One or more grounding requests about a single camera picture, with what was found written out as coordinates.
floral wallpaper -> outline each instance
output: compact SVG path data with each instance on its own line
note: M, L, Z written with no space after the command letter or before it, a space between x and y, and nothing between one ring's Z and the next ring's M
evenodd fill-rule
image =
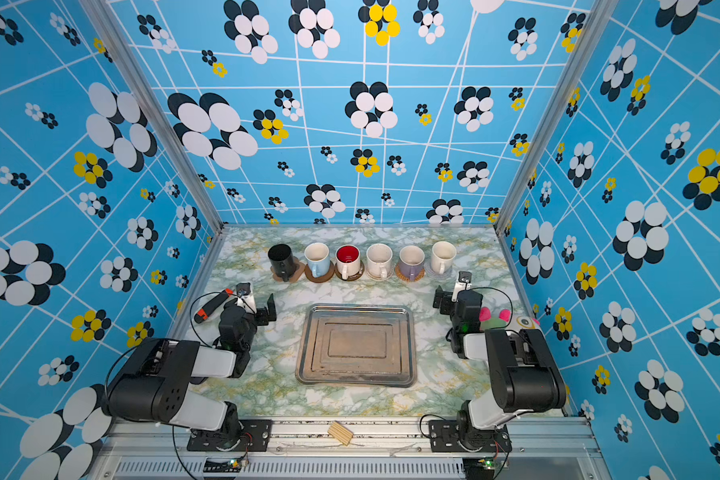
M213 232L71 0L0 2L0 478L79 478Z
M593 0L108 2L231 224L490 224Z
M720 0L620 0L561 113L500 235L571 403L614 479L720 478Z

marble tabletop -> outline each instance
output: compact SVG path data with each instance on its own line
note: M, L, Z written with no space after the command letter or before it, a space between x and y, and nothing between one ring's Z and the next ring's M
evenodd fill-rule
M418 245L429 261L432 245L440 240L456 245L458 255L450 280L437 281L424 276L419 282L405 283L396 276L378 282L367 274L355 282L333 278L311 283L302 276L296 283L278 283L269 270L270 246L290 245L304 261L304 249L320 241L336 254L344 244L356 245L365 257L368 246L390 245L396 262L405 245ZM251 347L248 368L239 379L208 379L192 390L209 398L237 404L241 416L420 416L433 413L453 416L464 400L474 399L490 388L485 364L462 360L452 353L444 337L450 320L432 308L434 290L442 284L452 290L458 270L472 273L474 286L492 286L506 292L514 313L526 315L496 237L486 227L234 227L211 273L205 292L250 282L256 304L264 306L269 293L275 294L277 321L259 327ZM483 306L494 317L509 308L507 298L498 292L482 290ZM417 381L413 386L304 385L296 379L296 358L308 308L315 303L404 305L414 317L417 355ZM208 342L218 336L218 322L196 326ZM196 339L189 330L187 339ZM559 411L548 412L561 415Z

coaster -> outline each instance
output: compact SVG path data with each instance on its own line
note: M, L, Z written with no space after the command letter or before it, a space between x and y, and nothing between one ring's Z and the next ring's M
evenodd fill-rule
M400 271L400 267L397 265L394 266L394 274L397 275L398 278L400 280L402 280L403 282L418 282L422 278L424 278L424 270L422 270L421 272L418 273L418 275L416 275L416 278L411 280L408 277L406 277L405 275L403 275L403 273Z
M431 276L435 280L448 280L451 278L454 272L454 268L453 266L451 266L442 274L437 274L434 272L434 270L432 270L432 264L430 264L429 262L424 262L424 270L426 270L427 276Z
M312 283L324 283L331 279L333 274L336 272L336 265L331 262L331 266L328 268L328 272L323 276L315 277L312 274L312 270L309 268L309 265L307 265L307 268L304 269L304 274L307 275L307 279Z
M360 271L357 272L355 275L350 276L346 280L344 280L342 278L342 273L339 272L338 267L336 267L336 277L339 280L341 280L342 282L354 282L355 280L357 280L358 278L360 278L362 276L363 272L365 272L365 264L362 262L362 260L360 260Z
M288 280L287 283L296 283L298 282L298 279L302 277L302 274L304 273L304 269L306 268L306 264L302 264L299 260L296 261L296 272L293 273L291 276L291 279ZM272 272L272 278L275 282L283 283L282 278L280 278L278 275L275 275L275 269L272 267L269 267L269 271Z
M375 280L377 282L383 282L384 280L388 280L388 279L392 278L392 275L394 275L394 269L390 270L389 274L387 274L386 277L384 277L384 278L381 278L380 276L372 275L370 270L368 272L366 272L366 275L368 275L368 278L370 278L371 280Z

light blue mug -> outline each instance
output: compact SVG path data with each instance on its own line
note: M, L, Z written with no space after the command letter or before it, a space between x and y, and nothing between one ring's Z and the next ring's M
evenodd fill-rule
M318 278L328 273L331 268L331 259L328 257L330 250L328 245L320 244L309 244L304 249L304 257L307 258L307 265L312 271L312 276Z

rectangular baking tray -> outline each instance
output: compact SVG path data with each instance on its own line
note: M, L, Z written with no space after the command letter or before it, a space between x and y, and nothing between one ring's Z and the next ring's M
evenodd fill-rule
M312 305L296 378L310 385L410 387L416 383L413 312L404 306Z

